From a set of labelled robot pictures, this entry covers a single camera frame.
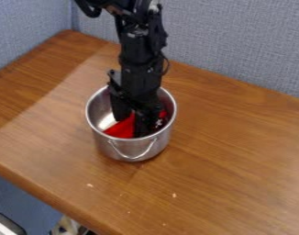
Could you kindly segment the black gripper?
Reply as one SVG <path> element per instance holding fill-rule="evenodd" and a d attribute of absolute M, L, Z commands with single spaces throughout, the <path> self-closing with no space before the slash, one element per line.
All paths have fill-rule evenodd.
<path fill-rule="evenodd" d="M 116 121 L 123 121 L 135 110 L 134 137 L 140 138 L 158 132 L 166 123 L 166 109 L 158 98 L 164 59 L 139 63 L 120 58 L 119 62 L 122 69 L 108 72 L 112 114 Z"/>

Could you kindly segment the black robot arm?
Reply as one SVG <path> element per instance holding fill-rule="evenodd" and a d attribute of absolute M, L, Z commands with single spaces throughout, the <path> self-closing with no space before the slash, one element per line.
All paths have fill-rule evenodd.
<path fill-rule="evenodd" d="M 75 0 L 91 17 L 108 12 L 122 46 L 120 69 L 108 71 L 115 124 L 104 133 L 124 139 L 142 138 L 163 128 L 167 111 L 158 98 L 162 77 L 170 69 L 163 54 L 168 34 L 159 0 Z"/>

